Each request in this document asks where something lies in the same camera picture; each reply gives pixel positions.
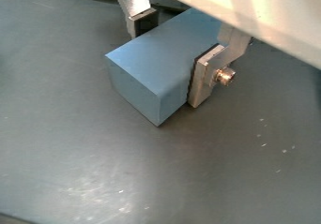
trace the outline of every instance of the silver bracket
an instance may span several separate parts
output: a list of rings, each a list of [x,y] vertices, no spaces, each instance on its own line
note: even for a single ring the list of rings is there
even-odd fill
[[[149,32],[158,25],[158,11],[150,0],[118,0],[126,14],[127,30],[131,38]]]
[[[222,23],[218,41],[221,44],[216,44],[194,62],[189,93],[189,103],[194,108],[212,95],[213,87],[218,83],[232,83],[236,72],[229,65],[244,55],[252,36]]]

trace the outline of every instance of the dark gray surface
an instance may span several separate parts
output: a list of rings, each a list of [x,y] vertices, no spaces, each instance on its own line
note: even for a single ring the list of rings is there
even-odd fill
[[[320,223],[320,70],[256,42],[234,84],[157,128],[111,89],[105,53],[129,40],[115,4],[0,0],[0,212]]]

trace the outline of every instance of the blue foam block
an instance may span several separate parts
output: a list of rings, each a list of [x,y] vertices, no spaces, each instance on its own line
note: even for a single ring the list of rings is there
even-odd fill
[[[220,26],[192,8],[107,54],[114,88],[157,126],[186,103],[194,58]]]

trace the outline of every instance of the screw head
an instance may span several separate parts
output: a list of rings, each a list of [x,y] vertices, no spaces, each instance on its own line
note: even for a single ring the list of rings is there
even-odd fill
[[[232,68],[225,67],[217,70],[214,81],[220,82],[222,85],[229,86],[234,79],[236,72]]]

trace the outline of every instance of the light blue block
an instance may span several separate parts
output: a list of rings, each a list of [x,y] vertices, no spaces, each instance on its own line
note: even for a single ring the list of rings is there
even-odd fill
[[[194,58],[220,26],[192,8],[107,54],[114,88],[157,126],[187,101]]]

